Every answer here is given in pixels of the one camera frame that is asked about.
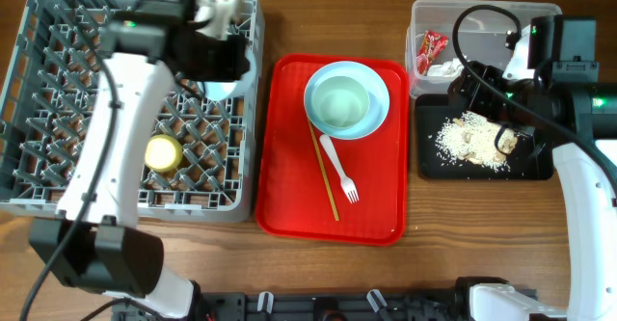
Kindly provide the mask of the white napkin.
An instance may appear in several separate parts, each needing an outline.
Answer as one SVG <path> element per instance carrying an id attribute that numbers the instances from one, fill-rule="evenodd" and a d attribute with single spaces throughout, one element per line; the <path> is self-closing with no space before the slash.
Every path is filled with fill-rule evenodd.
<path id="1" fill-rule="evenodd" d="M 426 73 L 428 77 L 458 77 L 464 66 L 459 59 L 454 58 L 440 65 L 431 65 Z"/>

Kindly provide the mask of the light blue bowl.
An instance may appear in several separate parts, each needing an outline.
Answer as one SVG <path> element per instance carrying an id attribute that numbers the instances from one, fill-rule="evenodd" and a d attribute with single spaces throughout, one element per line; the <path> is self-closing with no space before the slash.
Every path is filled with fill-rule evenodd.
<path id="1" fill-rule="evenodd" d="M 203 96 L 212 101 L 223 101 L 229 98 L 243 96 L 253 84 L 254 82 L 249 80 L 238 80 L 233 82 L 196 82 Z"/>

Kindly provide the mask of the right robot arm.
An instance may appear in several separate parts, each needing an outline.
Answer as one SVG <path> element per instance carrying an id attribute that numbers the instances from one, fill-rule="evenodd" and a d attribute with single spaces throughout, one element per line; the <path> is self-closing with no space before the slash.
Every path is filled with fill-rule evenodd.
<path id="1" fill-rule="evenodd" d="M 450 95 L 506 127 L 533 127 L 550 137 L 566 206 L 571 282 L 566 309 L 533 300 L 506 282 L 464 287 L 471 320 L 613 320 L 616 317 L 616 86 L 599 80 L 592 17 L 546 15 L 527 28 L 512 13 L 505 45 L 514 63 L 500 71 L 463 61 Z"/>

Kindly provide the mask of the red snack wrapper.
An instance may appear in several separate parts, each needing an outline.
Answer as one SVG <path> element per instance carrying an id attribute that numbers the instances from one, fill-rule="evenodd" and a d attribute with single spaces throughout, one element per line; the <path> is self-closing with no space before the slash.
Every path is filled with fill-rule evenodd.
<path id="1" fill-rule="evenodd" d="M 449 38 L 435 31 L 426 30 L 417 51 L 416 66 L 420 75 L 426 75 L 434 60 L 445 50 Z"/>

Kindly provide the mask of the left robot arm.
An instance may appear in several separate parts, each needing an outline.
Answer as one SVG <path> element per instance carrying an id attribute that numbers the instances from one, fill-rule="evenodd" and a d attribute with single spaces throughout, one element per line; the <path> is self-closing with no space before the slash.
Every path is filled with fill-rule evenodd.
<path id="1" fill-rule="evenodd" d="M 42 274 L 159 320 L 210 320 L 195 281 L 164 263 L 157 236 L 137 227 L 138 188 L 155 120 L 179 79 L 238 85 L 256 63 L 243 36 L 242 0 L 142 0 L 113 14 L 91 49 L 96 101 L 72 178 L 30 246 Z"/>

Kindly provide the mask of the rice and peanut leftovers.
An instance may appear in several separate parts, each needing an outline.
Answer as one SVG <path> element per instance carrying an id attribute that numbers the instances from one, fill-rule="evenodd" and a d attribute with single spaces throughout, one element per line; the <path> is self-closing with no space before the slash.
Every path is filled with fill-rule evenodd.
<path id="1" fill-rule="evenodd" d="M 440 130 L 429 137 L 442 165 L 463 167 L 465 163 L 493 172 L 510 170 L 507 158 L 519 142 L 519 134 L 472 112 L 447 118 Z"/>

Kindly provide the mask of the green bowl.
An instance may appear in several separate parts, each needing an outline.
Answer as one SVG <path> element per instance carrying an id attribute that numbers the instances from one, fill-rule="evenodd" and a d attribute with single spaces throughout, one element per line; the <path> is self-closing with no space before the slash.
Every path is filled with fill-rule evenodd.
<path id="1" fill-rule="evenodd" d="M 368 90 L 356 79 L 333 76 L 319 82 L 308 96 L 308 112 L 322 125 L 351 127 L 368 113 Z"/>

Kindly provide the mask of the yellow plastic cup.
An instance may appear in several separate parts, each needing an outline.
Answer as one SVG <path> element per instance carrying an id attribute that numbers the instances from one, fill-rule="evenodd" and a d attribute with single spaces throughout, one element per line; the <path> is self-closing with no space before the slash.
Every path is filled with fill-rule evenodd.
<path id="1" fill-rule="evenodd" d="M 176 169 L 182 160 L 182 146 L 168 135 L 156 135 L 149 139 L 145 164 L 152 171 L 166 173 Z"/>

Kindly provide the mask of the wooden chopstick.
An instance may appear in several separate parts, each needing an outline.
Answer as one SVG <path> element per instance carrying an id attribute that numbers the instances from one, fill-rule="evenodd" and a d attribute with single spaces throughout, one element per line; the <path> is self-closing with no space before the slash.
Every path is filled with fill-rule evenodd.
<path id="1" fill-rule="evenodd" d="M 331 189 L 330 182 L 329 182 L 329 179 L 328 179 L 328 175 L 327 175 L 327 172 L 326 172 L 326 169 L 325 169 L 325 166 L 324 166 L 324 162 L 323 162 L 323 159 L 322 159 L 322 156 L 321 156 L 320 148 L 319 148 L 319 145 L 317 143 L 317 139 L 316 139 L 316 135 L 315 135 L 315 132 L 314 132 L 314 128 L 313 128 L 313 125 L 312 125 L 311 121 L 309 120 L 309 117 L 307 117 L 307 122 L 308 122 L 308 129 L 309 129 L 310 137 L 311 137 L 312 144 L 313 144 L 313 147 L 314 147 L 314 150 L 315 150 L 315 154 L 316 154 L 316 158 L 317 158 L 317 161 L 318 161 L 320 173 L 322 175 L 322 179 L 323 179 L 323 182 L 324 182 L 324 185 L 325 185 L 325 189 L 326 189 L 326 193 L 327 193 L 327 196 L 328 196 L 328 201 L 330 203 L 334 219 L 335 219 L 336 222 L 338 222 L 340 219 L 339 219 L 338 211 L 337 211 L 337 208 L 336 208 L 335 200 L 334 200 L 334 197 L 333 197 L 333 194 L 332 194 L 332 189 Z"/>

